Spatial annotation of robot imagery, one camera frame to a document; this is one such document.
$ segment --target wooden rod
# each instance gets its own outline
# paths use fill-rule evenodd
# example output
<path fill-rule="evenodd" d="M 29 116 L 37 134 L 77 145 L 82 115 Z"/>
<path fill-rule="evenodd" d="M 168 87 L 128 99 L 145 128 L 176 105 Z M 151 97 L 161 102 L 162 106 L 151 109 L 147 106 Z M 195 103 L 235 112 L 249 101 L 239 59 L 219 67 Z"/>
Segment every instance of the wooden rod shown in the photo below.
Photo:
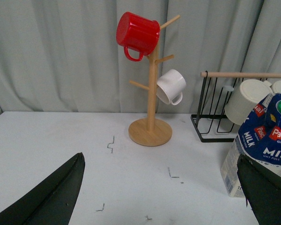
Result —
<path fill-rule="evenodd" d="M 201 77 L 207 77 L 207 72 L 201 72 Z M 208 77 L 232 77 L 232 78 L 281 78 L 278 73 L 227 73 L 208 72 Z"/>
<path fill-rule="evenodd" d="M 149 90 L 149 87 L 147 87 L 147 86 L 145 86 L 145 85 L 142 85 L 141 83 L 137 83 L 137 82 L 132 81 L 132 80 L 130 80 L 129 83 L 130 83 L 130 84 L 133 84 L 133 85 L 135 85 L 135 86 L 137 86 L 137 87 L 139 87 L 139 88 L 143 88 L 143 89 Z"/>
<path fill-rule="evenodd" d="M 162 59 L 156 60 L 156 61 L 155 61 L 155 64 L 158 64 L 158 63 L 161 63 L 161 62 L 164 62 L 164 61 L 166 61 L 166 60 L 173 59 L 173 58 L 174 58 L 174 55 L 169 55 L 169 56 L 166 56 L 166 57 L 164 57 L 164 58 L 162 58 Z"/>
<path fill-rule="evenodd" d="M 148 115 L 147 115 L 147 131 L 152 132 L 155 128 L 155 108 L 156 108 L 156 88 L 158 65 L 155 61 L 159 55 L 159 41 L 149 56 L 149 91 L 148 91 Z"/>
<path fill-rule="evenodd" d="M 167 26 L 169 26 L 171 23 L 175 22 L 179 18 L 180 18 L 180 15 L 177 15 L 173 19 L 167 21 L 165 24 L 160 26 L 160 30 L 162 30 L 163 28 L 166 28 Z"/>

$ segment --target staple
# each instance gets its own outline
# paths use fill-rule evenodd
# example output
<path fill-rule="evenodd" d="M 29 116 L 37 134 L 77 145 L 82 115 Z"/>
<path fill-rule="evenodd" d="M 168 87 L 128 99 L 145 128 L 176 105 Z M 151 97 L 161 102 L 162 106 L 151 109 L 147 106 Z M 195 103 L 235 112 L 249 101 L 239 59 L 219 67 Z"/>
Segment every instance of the staple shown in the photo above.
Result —
<path fill-rule="evenodd" d="M 171 176 L 171 174 L 170 174 L 170 168 L 169 168 L 169 167 L 168 167 L 168 171 L 169 171 L 169 175 L 170 175 L 171 178 L 179 178 L 179 177 L 172 177 L 172 176 Z"/>
<path fill-rule="evenodd" d="M 105 203 L 103 203 L 103 208 L 101 210 L 96 210 L 97 212 L 102 212 L 104 210 L 104 205 Z"/>
<path fill-rule="evenodd" d="M 110 144 L 114 144 L 114 136 L 113 136 L 113 141 L 112 141 L 112 143 L 109 143 L 109 144 L 107 145 L 107 148 L 108 148 L 108 149 L 111 149 L 111 153 L 113 153 L 113 148 L 110 148 L 110 147 L 109 147 Z"/>
<path fill-rule="evenodd" d="M 152 218 L 149 218 L 148 215 L 146 215 L 145 218 L 147 218 L 147 220 L 152 220 Z"/>

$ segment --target white mug handle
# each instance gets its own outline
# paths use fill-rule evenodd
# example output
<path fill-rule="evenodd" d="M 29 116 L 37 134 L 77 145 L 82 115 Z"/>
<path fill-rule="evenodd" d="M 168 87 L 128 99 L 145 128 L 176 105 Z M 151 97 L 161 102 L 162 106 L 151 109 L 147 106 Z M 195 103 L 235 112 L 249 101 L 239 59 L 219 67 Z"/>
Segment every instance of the white mug handle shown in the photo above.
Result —
<path fill-rule="evenodd" d="M 177 105 L 177 104 L 179 104 L 179 103 L 181 102 L 182 97 L 183 97 L 183 94 L 182 94 L 182 92 L 180 92 L 180 94 L 179 94 L 179 99 L 178 99 L 176 102 L 171 101 L 170 103 L 171 103 L 172 105 Z"/>

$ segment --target pascall logo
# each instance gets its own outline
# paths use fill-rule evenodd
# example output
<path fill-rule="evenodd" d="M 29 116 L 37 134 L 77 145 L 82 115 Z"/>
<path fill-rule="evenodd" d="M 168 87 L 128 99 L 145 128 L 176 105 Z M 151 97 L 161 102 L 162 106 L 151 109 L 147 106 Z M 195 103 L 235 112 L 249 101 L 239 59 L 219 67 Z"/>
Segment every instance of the pascall logo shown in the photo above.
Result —
<path fill-rule="evenodd" d="M 255 113 L 258 117 L 262 116 L 265 113 L 264 107 L 261 104 L 257 104 L 254 108 Z"/>
<path fill-rule="evenodd" d="M 259 136 L 259 139 L 262 139 L 266 135 L 266 127 L 260 126 L 254 129 L 255 133 Z"/>
<path fill-rule="evenodd" d="M 275 126 L 270 134 L 270 138 L 272 138 L 273 140 L 281 140 L 281 129 L 277 126 Z"/>

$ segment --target wooden peg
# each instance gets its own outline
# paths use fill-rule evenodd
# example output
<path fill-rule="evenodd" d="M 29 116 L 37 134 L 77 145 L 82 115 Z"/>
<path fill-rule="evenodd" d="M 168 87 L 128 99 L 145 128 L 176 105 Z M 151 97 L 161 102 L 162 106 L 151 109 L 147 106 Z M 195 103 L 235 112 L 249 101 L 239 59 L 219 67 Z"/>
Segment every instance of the wooden peg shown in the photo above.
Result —
<path fill-rule="evenodd" d="M 133 84 L 133 85 L 135 85 L 135 86 L 137 86 L 137 87 L 139 87 L 139 88 L 143 88 L 143 89 L 149 90 L 149 87 L 147 87 L 147 86 L 145 86 L 145 85 L 142 85 L 141 83 L 137 83 L 137 82 L 132 81 L 132 80 L 130 80 L 129 83 L 130 83 L 130 84 Z"/>
<path fill-rule="evenodd" d="M 169 56 L 166 56 L 162 59 L 158 59 L 158 60 L 155 60 L 155 64 L 158 64 L 158 63 L 161 63 L 161 62 L 164 62 L 166 60 L 170 60 L 170 59 L 173 59 L 174 58 L 174 55 L 169 55 Z"/>
<path fill-rule="evenodd" d="M 175 22 L 177 19 L 180 18 L 180 15 L 175 16 L 173 19 L 167 21 L 165 24 L 160 26 L 160 30 L 166 28 L 167 26 L 169 26 L 171 23 Z"/>

